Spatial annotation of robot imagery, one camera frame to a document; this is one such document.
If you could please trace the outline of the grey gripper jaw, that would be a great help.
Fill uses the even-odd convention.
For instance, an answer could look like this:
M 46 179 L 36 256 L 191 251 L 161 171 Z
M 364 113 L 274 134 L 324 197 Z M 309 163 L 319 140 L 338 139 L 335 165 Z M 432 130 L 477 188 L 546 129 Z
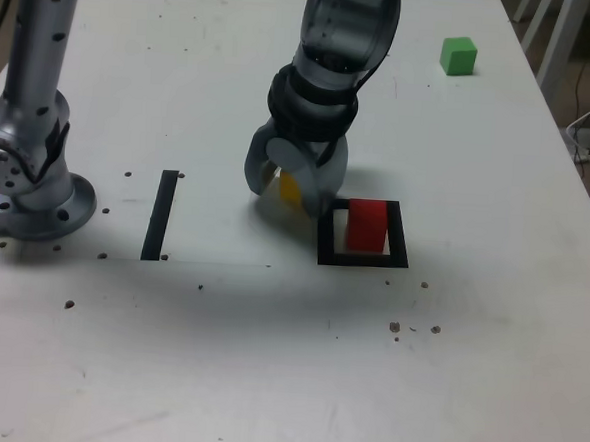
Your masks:
M 348 142 L 345 137 L 327 145 L 321 153 L 328 156 L 324 163 L 311 148 L 315 144 L 292 144 L 283 138 L 269 140 L 268 157 L 277 167 L 287 171 L 301 192 L 303 209 L 312 218 L 327 213 L 345 179 L 348 166 Z
M 246 183 L 257 196 L 264 193 L 278 170 L 278 167 L 270 160 L 266 151 L 268 142 L 276 137 L 277 130 L 274 126 L 262 126 L 253 135 L 248 149 L 246 161 L 244 162 Z

